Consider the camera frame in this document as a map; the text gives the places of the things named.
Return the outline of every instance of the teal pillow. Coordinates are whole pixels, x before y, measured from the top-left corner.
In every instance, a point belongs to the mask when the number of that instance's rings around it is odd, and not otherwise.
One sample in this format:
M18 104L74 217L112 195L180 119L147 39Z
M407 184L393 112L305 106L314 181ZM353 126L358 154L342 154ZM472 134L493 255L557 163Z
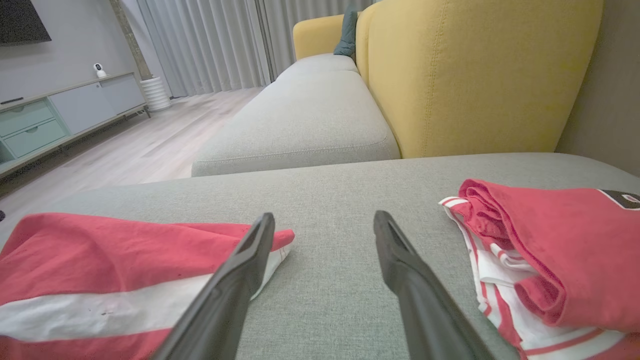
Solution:
M356 21L358 21L358 11L351 3L347 6L342 20L342 37L333 53L335 55L351 56L356 52Z

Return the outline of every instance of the shirt logo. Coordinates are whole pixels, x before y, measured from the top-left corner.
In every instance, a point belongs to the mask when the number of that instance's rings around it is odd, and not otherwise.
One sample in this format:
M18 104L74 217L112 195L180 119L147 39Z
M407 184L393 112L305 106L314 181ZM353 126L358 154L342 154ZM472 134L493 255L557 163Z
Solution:
M640 210L640 196L627 192L617 192L615 190L600 190L621 208L627 210Z

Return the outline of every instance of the white camera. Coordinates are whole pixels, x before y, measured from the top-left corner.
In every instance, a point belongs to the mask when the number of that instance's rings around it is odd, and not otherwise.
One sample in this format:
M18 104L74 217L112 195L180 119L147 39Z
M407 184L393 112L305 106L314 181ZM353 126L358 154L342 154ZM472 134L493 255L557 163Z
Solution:
M104 69L102 68L101 64L99 63L93 64L93 69L96 71L96 75L98 75L98 78L104 78L105 76L107 76L107 73L104 72Z

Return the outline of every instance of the gray curtain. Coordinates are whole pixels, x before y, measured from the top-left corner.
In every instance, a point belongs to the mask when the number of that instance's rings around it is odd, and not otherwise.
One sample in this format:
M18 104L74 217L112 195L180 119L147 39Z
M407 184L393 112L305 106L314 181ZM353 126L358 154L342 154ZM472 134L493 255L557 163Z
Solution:
M138 0L173 96L271 82L255 0Z
M255 0L262 22L269 69L276 78L296 61L293 26L302 20L344 13L349 3L362 11L374 0Z

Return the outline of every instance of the wooden floor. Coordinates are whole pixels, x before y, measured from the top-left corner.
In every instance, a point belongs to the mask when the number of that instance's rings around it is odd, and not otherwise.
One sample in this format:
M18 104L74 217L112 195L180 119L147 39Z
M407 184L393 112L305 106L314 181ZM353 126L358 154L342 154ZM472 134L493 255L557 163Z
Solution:
M76 192L191 176L200 146L260 90L173 100L170 109L152 113L151 119L143 114L121 121L0 180L0 210L6 213L0 234L40 206Z

